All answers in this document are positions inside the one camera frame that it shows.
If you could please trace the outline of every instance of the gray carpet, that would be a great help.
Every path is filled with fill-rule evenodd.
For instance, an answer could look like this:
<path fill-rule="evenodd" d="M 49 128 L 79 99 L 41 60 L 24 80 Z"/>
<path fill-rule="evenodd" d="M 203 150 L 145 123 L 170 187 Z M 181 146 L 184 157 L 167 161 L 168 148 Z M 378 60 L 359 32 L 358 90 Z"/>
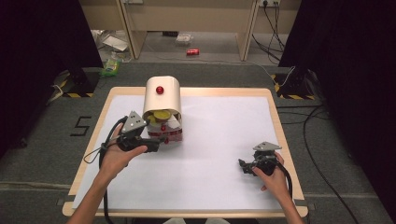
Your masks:
<path fill-rule="evenodd" d="M 270 74 L 280 70 L 266 68 Z M 116 77 L 100 79 L 92 98 L 61 97 L 48 105 L 27 137 L 28 146 L 12 148 L 0 160 L 0 223 L 66 222 L 62 199 L 74 180 L 109 91 L 116 86 L 146 86 L 146 81 L 154 76 L 173 76 L 181 87 L 268 88 L 273 92 L 276 106 L 320 105 L 319 100 L 277 98 L 271 79 L 257 65 L 124 63 Z M 312 109 L 278 109 L 310 208 L 309 220 L 311 223 L 353 223 L 305 148 L 301 121 Z M 319 112 L 307 122 L 306 139 L 321 172 L 345 199 L 359 223 L 392 223 L 361 168 L 348 157 L 331 115 L 325 108 Z M 85 134 L 85 129 L 75 128 L 80 117 L 86 118 L 79 125 L 89 126 Z M 114 220 L 124 223 L 122 218 Z M 286 223 L 283 218 L 259 222 Z M 105 223 L 105 220 L 99 217 L 95 223 Z"/>

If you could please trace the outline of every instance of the red button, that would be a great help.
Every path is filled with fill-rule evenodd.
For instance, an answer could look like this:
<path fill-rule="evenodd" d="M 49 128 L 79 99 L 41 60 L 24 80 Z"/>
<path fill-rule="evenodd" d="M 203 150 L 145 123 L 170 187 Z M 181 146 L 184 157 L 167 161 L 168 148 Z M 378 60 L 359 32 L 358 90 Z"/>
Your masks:
<path fill-rule="evenodd" d="M 163 87 L 162 86 L 159 86 L 159 87 L 157 87 L 157 89 L 155 89 L 155 91 L 158 93 L 158 94 L 163 94 Z"/>

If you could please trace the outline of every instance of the hand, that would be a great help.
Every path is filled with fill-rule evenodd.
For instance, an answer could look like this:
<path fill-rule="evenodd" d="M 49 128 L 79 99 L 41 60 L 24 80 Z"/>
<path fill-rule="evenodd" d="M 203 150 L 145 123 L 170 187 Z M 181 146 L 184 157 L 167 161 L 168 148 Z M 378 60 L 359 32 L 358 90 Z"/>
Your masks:
<path fill-rule="evenodd" d="M 116 139 L 120 129 L 122 128 L 122 124 L 120 124 L 113 133 L 113 140 L 111 140 L 108 145 L 107 152 L 105 157 L 103 158 L 101 168 L 99 170 L 99 174 L 106 181 L 111 181 L 114 179 L 117 174 L 128 165 L 128 162 L 134 157 L 144 153 L 148 148 L 146 146 L 136 147 L 131 151 L 122 151 L 119 146 L 116 144 Z"/>
<path fill-rule="evenodd" d="M 283 165 L 285 161 L 280 154 L 275 152 L 275 155 L 277 160 Z M 264 182 L 265 185 L 262 186 L 262 191 L 269 189 L 278 199 L 284 194 L 289 194 L 285 174 L 279 167 L 276 167 L 271 175 L 266 175 L 257 167 L 253 167 L 252 171 Z"/>

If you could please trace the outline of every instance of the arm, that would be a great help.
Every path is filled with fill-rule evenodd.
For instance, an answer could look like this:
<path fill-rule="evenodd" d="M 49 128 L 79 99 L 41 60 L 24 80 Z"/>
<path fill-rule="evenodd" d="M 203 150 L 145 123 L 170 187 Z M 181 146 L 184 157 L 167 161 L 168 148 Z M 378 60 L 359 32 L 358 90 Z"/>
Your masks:
<path fill-rule="evenodd" d="M 284 160 L 277 152 L 276 157 L 283 165 Z M 278 167 L 275 168 L 272 175 L 266 175 L 261 169 L 257 167 L 254 167 L 252 171 L 265 183 L 265 185 L 262 186 L 262 191 L 269 189 L 271 193 L 274 194 L 280 206 L 282 207 L 283 212 L 285 213 L 288 223 L 304 223 L 303 219 L 300 217 L 300 214 L 297 212 L 297 208 L 294 205 L 293 200 L 289 196 L 285 174 L 283 174 L 283 172 Z"/>
<path fill-rule="evenodd" d="M 114 131 L 114 133 L 118 133 L 120 128 L 121 125 Z M 137 147 L 134 150 L 127 152 L 122 151 L 117 145 L 109 147 L 103 159 L 99 173 L 93 180 L 90 189 L 85 194 L 80 205 L 67 221 L 67 224 L 92 223 L 95 213 L 111 180 L 117 176 L 117 174 L 131 159 L 142 154 L 146 150 L 147 147 L 145 146 Z"/>

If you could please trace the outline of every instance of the red can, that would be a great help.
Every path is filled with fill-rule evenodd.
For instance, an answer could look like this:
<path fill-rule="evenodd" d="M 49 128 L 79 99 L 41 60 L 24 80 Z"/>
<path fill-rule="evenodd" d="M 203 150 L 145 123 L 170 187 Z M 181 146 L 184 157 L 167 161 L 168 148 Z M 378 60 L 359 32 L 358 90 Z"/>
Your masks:
<path fill-rule="evenodd" d="M 187 55 L 199 55 L 199 49 L 188 49 Z"/>

